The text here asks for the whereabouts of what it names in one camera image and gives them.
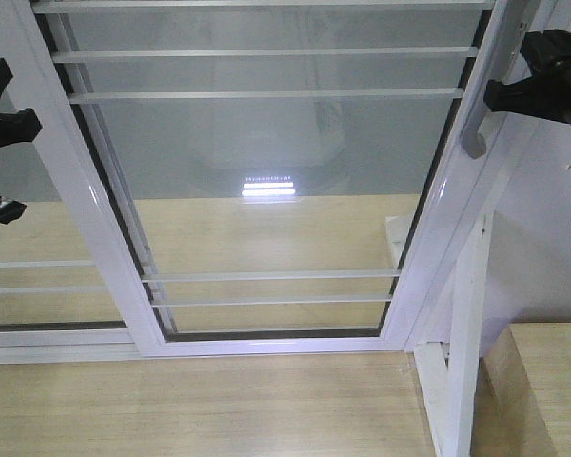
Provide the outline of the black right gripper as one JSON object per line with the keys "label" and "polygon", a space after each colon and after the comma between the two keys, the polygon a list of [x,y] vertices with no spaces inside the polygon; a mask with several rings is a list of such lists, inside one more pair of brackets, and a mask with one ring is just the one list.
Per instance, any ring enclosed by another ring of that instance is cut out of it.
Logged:
{"label": "black right gripper", "polygon": [[490,80],[483,101],[492,111],[507,111],[571,126],[571,32],[528,32],[520,54],[531,76],[506,85]]}

